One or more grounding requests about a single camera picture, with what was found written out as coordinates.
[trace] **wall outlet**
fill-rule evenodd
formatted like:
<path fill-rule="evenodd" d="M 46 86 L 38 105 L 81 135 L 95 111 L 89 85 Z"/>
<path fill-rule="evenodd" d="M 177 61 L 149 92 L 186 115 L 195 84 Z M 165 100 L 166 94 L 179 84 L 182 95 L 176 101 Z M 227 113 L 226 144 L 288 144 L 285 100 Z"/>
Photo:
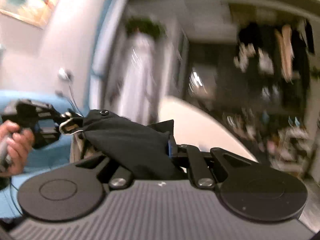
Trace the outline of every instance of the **wall outlet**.
<path fill-rule="evenodd" d="M 54 93 L 56 94 L 56 96 L 58 96 L 58 97 L 60 97 L 60 98 L 65 97 L 65 96 L 63 95 L 63 92 L 60 91 L 60 90 L 56 90 Z"/>
<path fill-rule="evenodd" d="M 66 82 L 72 82 L 73 81 L 73 75 L 70 71 L 65 70 L 64 68 L 60 68 L 58 72 L 58 77 L 62 81 Z"/>

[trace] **finger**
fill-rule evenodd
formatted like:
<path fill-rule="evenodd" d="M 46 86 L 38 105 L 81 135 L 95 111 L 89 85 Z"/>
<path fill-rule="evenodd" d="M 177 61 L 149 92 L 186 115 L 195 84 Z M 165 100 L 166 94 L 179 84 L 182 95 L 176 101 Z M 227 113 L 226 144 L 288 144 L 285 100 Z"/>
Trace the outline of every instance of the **finger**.
<path fill-rule="evenodd" d="M 7 150 L 12 160 L 12 164 L 8 168 L 8 172 L 11 173 L 12 175 L 16 175 L 23 172 L 23 164 L 22 164 L 19 153 L 11 146 L 8 146 Z"/>
<path fill-rule="evenodd" d="M 24 135 L 21 135 L 19 133 L 14 133 L 12 135 L 12 139 L 18 144 L 17 152 L 19 153 L 22 163 L 25 164 L 28 158 L 28 153 L 32 149 L 32 146 L 30 145 L 30 142 L 27 140 L 27 138 Z"/>
<path fill-rule="evenodd" d="M 15 138 L 20 137 L 21 135 L 14 133 L 12 136 L 14 136 Z M 17 151 L 17 153 L 19 154 L 19 156 L 22 159 L 25 159 L 26 156 L 28 155 L 28 151 L 22 146 L 21 143 L 16 142 L 14 139 L 12 138 L 8 138 L 7 139 L 7 143 L 9 146 L 11 146 L 14 150 Z"/>
<path fill-rule="evenodd" d="M 19 131 L 19 125 L 9 120 L 0 125 L 0 139 L 8 133 L 14 133 Z"/>
<path fill-rule="evenodd" d="M 0 172 L 0 178 L 11 177 L 11 176 L 12 176 L 12 174 L 10 172 L 8 172 L 8 171 Z"/>
<path fill-rule="evenodd" d="M 31 142 L 28 140 L 28 138 L 25 135 L 14 133 L 12 135 L 12 138 L 15 142 L 20 143 L 28 153 L 31 151 L 32 149 Z"/>
<path fill-rule="evenodd" d="M 35 142 L 35 136 L 30 129 L 23 129 L 22 134 L 27 138 L 30 145 L 32 146 Z"/>

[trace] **cable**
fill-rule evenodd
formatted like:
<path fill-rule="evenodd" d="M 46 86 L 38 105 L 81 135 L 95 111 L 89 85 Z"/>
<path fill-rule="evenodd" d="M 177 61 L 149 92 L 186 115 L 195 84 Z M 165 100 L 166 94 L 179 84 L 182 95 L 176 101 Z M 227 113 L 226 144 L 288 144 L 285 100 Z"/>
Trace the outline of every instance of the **cable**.
<path fill-rule="evenodd" d="M 69 97 L 64 97 L 66 100 L 68 100 L 68 102 L 71 104 L 73 111 L 77 111 L 75 105 L 73 104 L 73 102 L 71 101 L 71 99 Z"/>
<path fill-rule="evenodd" d="M 13 200 L 12 187 L 14 187 L 14 186 L 12 185 L 12 178 L 10 177 L 9 180 L 10 180 L 9 190 L 10 190 L 10 197 L 11 197 L 12 203 L 13 203 L 14 207 L 16 208 L 16 210 L 19 212 L 19 214 L 20 214 L 21 216 L 23 216 L 23 214 L 21 213 L 21 211 L 20 211 L 19 208 L 17 207 L 15 201 Z"/>
<path fill-rule="evenodd" d="M 12 183 L 11 183 L 11 185 L 16 191 L 18 191 L 18 189 Z"/>
<path fill-rule="evenodd" d="M 76 101 L 74 99 L 74 96 L 73 96 L 73 92 L 72 92 L 72 88 L 71 88 L 71 81 L 69 81 L 69 91 L 70 91 L 70 95 L 71 95 L 71 98 L 73 100 L 73 103 L 74 105 L 76 106 L 76 109 L 78 110 L 78 112 L 83 116 L 83 114 L 81 113 L 81 111 L 79 110 L 77 104 L 76 104 Z"/>

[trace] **screw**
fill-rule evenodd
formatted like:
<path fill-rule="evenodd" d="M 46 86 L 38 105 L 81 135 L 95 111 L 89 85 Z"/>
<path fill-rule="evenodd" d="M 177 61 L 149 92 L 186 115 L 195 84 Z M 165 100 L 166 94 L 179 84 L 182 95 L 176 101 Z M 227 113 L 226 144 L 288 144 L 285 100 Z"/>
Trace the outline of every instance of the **screw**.
<path fill-rule="evenodd" d="M 101 114 L 101 115 L 108 115 L 108 114 L 109 114 L 109 111 L 100 111 L 100 114 Z"/>
<path fill-rule="evenodd" d="M 213 180 L 209 178 L 202 178 L 198 180 L 198 185 L 202 187 L 210 187 L 213 185 Z"/>
<path fill-rule="evenodd" d="M 116 178 L 116 179 L 113 179 L 110 184 L 113 186 L 113 187 L 122 187 L 124 186 L 125 184 L 127 183 L 127 181 L 123 178 Z"/>

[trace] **white countertop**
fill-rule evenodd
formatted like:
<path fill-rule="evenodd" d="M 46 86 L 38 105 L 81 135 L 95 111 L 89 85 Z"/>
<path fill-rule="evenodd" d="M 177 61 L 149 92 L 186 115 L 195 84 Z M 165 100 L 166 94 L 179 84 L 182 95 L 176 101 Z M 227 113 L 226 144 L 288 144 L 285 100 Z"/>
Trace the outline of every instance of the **white countertop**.
<path fill-rule="evenodd" d="M 163 98 L 159 104 L 158 117 L 159 122 L 174 120 L 177 144 L 194 145 L 201 151 L 220 147 L 257 162 L 249 150 L 218 121 L 181 99 Z"/>

